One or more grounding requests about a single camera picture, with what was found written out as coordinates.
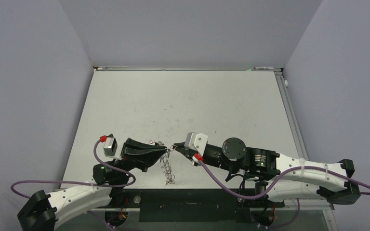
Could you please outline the large perforated metal keyring disc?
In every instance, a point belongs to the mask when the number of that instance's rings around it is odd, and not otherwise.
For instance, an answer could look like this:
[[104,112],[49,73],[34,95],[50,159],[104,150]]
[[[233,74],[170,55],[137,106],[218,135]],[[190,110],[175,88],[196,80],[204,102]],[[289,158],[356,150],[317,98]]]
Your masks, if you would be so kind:
[[171,145],[167,148],[165,154],[160,158],[161,168],[163,169],[163,174],[166,178],[165,185],[175,184],[175,175],[172,173],[172,166],[169,162],[170,154],[176,149],[176,145]]

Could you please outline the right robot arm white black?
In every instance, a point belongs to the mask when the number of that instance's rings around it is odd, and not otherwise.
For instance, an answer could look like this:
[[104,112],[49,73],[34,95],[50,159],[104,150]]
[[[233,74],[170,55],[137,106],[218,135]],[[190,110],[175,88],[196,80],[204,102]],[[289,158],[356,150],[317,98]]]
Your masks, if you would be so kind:
[[226,170],[224,182],[237,176],[254,181],[253,200],[259,206],[290,199],[326,199],[330,204],[352,205],[361,196],[359,186],[350,181],[355,171],[352,160],[317,163],[247,147],[235,137],[215,146],[208,144],[207,136],[196,133],[189,133],[186,141],[175,143],[174,148],[194,166],[202,161]]

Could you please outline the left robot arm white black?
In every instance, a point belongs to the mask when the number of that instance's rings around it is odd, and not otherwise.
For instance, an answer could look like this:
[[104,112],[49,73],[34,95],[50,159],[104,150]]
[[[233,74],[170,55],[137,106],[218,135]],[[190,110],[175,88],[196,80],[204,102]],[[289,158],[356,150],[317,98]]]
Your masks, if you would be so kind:
[[98,164],[93,167],[92,178],[85,182],[70,181],[72,187],[60,191],[40,190],[27,197],[17,214],[22,230],[53,231],[92,209],[122,205],[122,189],[136,182],[131,170],[147,172],[167,151],[163,144],[146,144],[130,138],[119,150],[112,134],[101,136],[93,148]]

